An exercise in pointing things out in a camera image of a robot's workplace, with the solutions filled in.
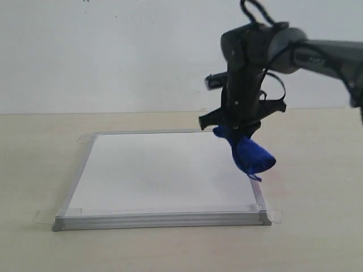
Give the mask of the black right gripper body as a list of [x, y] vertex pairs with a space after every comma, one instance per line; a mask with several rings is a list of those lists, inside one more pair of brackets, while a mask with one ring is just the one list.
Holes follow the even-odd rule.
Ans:
[[279, 82], [282, 80], [270, 72], [262, 70], [226, 71], [227, 82], [221, 88], [219, 108], [199, 117], [201, 130], [209, 126], [225, 126], [235, 134], [251, 137], [261, 127], [261, 120], [275, 112], [285, 112], [285, 95], [279, 99], [267, 99], [261, 89], [266, 75]]

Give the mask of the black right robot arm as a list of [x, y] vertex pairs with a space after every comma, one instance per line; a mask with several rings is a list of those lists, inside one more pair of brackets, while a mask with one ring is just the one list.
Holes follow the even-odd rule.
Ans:
[[262, 119], [284, 112], [283, 98], [261, 98], [264, 77], [273, 72], [292, 74], [305, 69], [339, 79], [350, 95], [351, 107], [362, 108], [361, 42], [309, 40], [304, 31], [288, 23], [272, 27], [250, 23], [225, 32], [221, 50], [227, 70], [205, 78], [208, 90], [222, 90], [221, 106], [199, 117], [201, 130], [217, 125], [232, 137], [251, 137]]

